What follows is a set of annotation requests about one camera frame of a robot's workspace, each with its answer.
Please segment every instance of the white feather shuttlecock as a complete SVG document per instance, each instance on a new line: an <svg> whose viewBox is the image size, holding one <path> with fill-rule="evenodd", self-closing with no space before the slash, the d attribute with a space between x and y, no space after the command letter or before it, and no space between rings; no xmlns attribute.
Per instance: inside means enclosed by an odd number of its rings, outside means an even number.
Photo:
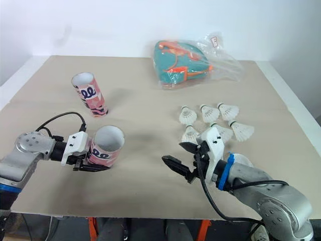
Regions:
<svg viewBox="0 0 321 241"><path fill-rule="evenodd" d="M229 121L229 126L232 128L235 138L239 142L246 141L254 133L254 127L238 123L235 120Z"/></svg>
<svg viewBox="0 0 321 241"><path fill-rule="evenodd" d="M186 126L186 130L182 136L182 142L191 142L197 144L196 137L199 135L200 133L198 133L192 125L188 125Z"/></svg>
<svg viewBox="0 0 321 241"><path fill-rule="evenodd" d="M224 103L219 103L217 108L220 110L223 120L227 122L233 120L240 110L239 107L235 105L227 105Z"/></svg>
<svg viewBox="0 0 321 241"><path fill-rule="evenodd" d="M211 124L211 127L216 127L224 143L227 143L233 136L233 131L231 129L222 127L217 123Z"/></svg>
<svg viewBox="0 0 321 241"><path fill-rule="evenodd" d="M185 125L193 124L197 119L197 114L187 106L182 106L182 112L180 114L180 122Z"/></svg>
<svg viewBox="0 0 321 241"><path fill-rule="evenodd" d="M212 123L220 116L220 111L214 107L202 104L200 109L205 123Z"/></svg>

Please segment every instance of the orange table leg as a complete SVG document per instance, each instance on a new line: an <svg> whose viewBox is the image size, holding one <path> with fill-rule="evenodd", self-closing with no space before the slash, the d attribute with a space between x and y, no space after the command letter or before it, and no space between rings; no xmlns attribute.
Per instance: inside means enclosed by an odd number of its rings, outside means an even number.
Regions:
<svg viewBox="0 0 321 241"><path fill-rule="evenodd" d="M202 220L199 233L197 234L196 241L205 241L207 228L211 225L212 223L210 220Z"/></svg>
<svg viewBox="0 0 321 241"><path fill-rule="evenodd" d="M98 237L97 220L95 217L88 218L90 241L96 241Z"/></svg>

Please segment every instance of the plastic bag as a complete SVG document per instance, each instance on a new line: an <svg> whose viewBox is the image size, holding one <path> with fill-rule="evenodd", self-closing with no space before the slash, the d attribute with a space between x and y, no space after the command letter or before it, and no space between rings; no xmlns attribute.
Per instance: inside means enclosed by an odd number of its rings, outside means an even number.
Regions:
<svg viewBox="0 0 321 241"><path fill-rule="evenodd" d="M197 42L158 41L153 62L164 89L182 88L208 79L240 81L244 75L242 65L225 53L217 33Z"/></svg>

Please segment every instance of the teal bag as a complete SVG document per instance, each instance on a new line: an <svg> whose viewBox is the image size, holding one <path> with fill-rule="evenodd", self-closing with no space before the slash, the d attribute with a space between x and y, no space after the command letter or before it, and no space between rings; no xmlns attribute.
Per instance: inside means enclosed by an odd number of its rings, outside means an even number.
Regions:
<svg viewBox="0 0 321 241"><path fill-rule="evenodd" d="M204 78L213 69L201 50L183 42L157 42L153 60L160 82L169 87Z"/></svg>

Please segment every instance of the beige tabletop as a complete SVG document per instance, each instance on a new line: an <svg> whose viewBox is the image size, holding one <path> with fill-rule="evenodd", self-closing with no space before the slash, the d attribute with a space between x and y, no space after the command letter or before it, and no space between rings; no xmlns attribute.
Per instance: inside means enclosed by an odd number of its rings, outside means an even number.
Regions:
<svg viewBox="0 0 321 241"><path fill-rule="evenodd" d="M14 203L14 212L48 215L219 219L207 201L199 180L188 184L161 160L173 155L192 167L192 154L178 143L184 132L180 107L197 110L197 130L204 131L201 104L225 102L240 107L237 120L255 126L246 142L230 141L225 152L238 152L275 179L281 179L308 197L312 218L321 218L321 159L281 98L254 62L242 62L242 82L212 81L164 91L159 89L147 58L53 56L0 112L0 158L23 132L66 111L78 111L93 135L103 125L125 133L117 162L107 171L73 172L72 166L40 161ZM92 72L109 107L109 114L92 118L83 106L71 78ZM60 118L48 127L67 138L78 131L76 116ZM258 215L232 195L211 187L219 208L229 216Z"/></svg>

